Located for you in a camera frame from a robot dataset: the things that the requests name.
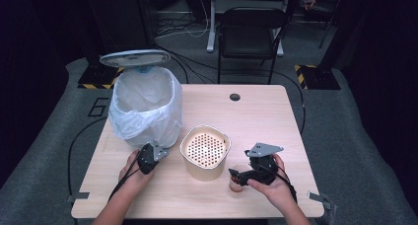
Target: person's right hand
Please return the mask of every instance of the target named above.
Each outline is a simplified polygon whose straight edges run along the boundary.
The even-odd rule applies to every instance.
[[[283,171],[285,170],[285,164],[282,159],[277,154],[272,155],[276,161],[277,166],[279,166]],[[286,174],[282,170],[278,169],[278,174],[284,179]],[[258,181],[249,179],[248,185],[252,188],[263,193],[267,199],[273,204],[279,211],[283,214],[288,225],[308,225],[310,221],[305,216],[302,209],[293,199],[290,189],[281,179],[276,177],[276,179],[270,185],[261,184]]]
[[[280,156],[277,154],[273,154],[272,156],[276,161],[277,166],[285,170],[285,165]],[[285,173],[282,170],[279,169],[277,173],[283,178],[287,179]],[[292,202],[296,203],[292,197],[292,194],[290,193],[288,186],[285,184],[285,182],[277,177],[276,180],[274,180],[273,183],[271,183],[269,186],[252,179],[249,179],[247,183],[250,187],[255,188],[256,190],[263,193],[267,199],[280,211],[283,209],[284,205]]]

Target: person's left hand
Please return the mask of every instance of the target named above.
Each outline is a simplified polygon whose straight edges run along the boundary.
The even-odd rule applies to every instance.
[[[126,166],[120,171],[119,173],[119,180],[123,178],[123,176],[128,171],[130,165],[135,160],[136,155],[138,154],[139,150],[135,150],[129,156]],[[153,170],[150,174],[144,175],[139,169],[138,163],[134,163],[130,173],[130,176],[123,186],[120,188],[120,192],[126,193],[128,196],[136,197],[148,184],[148,182],[154,177],[155,170]]]

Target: handheld controller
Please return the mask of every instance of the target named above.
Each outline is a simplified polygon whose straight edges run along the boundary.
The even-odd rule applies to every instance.
[[[248,179],[253,179],[266,185],[270,185],[276,179],[276,173],[279,169],[271,155],[260,158],[249,157],[249,165],[252,170],[239,173],[230,169],[231,179],[240,186],[248,186]]]
[[[142,147],[136,161],[138,162],[139,170],[145,175],[150,174],[159,163],[159,161],[154,161],[154,149],[149,143]]]
[[[289,177],[283,169],[277,166],[276,161],[271,155],[282,150],[283,148],[279,146],[256,143],[251,150],[245,150],[245,154],[249,157],[249,165],[252,167],[252,170],[240,173],[230,169],[231,180],[240,186],[248,186],[248,179],[270,185],[276,178],[279,178],[289,187],[293,199],[298,202],[295,188],[290,183]],[[282,170],[285,177],[280,176],[278,170]]]

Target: perforated basket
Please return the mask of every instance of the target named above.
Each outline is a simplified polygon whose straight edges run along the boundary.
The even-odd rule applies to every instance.
[[[198,125],[182,140],[180,153],[194,178],[212,181],[222,174],[230,148],[227,135],[211,126]]]

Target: metal bracket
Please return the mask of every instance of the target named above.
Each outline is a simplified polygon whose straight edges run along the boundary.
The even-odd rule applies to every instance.
[[[283,151],[284,148],[281,146],[275,146],[271,144],[265,144],[265,143],[256,143],[254,147],[249,150],[246,155],[248,157],[255,157],[255,158],[261,158],[270,154],[274,154],[280,151]]]
[[[320,204],[322,204],[324,208],[331,209],[331,203],[328,200],[326,200],[322,195],[308,191],[307,196],[308,198],[315,200],[319,202]]]
[[[160,161],[160,159],[169,155],[169,149],[160,147],[158,145],[157,140],[154,139],[154,141],[151,142],[150,144],[153,147],[154,161],[155,162],[158,162],[158,161]]]
[[[90,193],[89,192],[76,192],[75,194],[68,195],[66,202],[75,202],[76,199],[87,199],[89,198]]]

